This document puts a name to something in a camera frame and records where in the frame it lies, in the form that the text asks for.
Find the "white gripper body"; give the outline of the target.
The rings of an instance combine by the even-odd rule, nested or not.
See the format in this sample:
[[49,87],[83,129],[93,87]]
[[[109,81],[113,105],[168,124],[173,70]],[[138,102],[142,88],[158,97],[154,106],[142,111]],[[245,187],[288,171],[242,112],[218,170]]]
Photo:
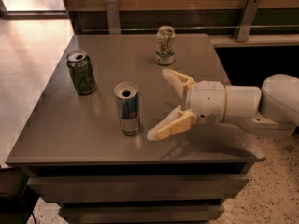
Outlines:
[[226,89],[216,81],[201,81],[187,91],[186,106],[200,125],[218,125],[224,118]]

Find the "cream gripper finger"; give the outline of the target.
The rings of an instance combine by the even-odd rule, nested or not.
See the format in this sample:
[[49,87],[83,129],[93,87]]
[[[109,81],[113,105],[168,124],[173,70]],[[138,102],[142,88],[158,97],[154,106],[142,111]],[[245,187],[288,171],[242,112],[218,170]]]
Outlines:
[[191,110],[183,111],[181,106],[176,107],[167,117],[156,124],[147,133],[150,141],[163,140],[169,136],[184,133],[197,123],[197,116]]
[[186,98],[189,89],[196,84],[192,77],[172,69],[164,69],[163,78],[174,88],[180,98]]

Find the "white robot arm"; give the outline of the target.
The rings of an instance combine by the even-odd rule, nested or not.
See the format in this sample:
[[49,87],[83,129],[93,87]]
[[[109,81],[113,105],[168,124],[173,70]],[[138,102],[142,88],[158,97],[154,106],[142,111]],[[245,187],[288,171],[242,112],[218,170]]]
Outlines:
[[258,136],[287,137],[299,126],[299,78],[276,74],[263,85],[232,86],[219,81],[195,81],[171,69],[164,79],[185,106],[176,107],[148,131],[150,141],[184,133],[193,125],[233,124]]

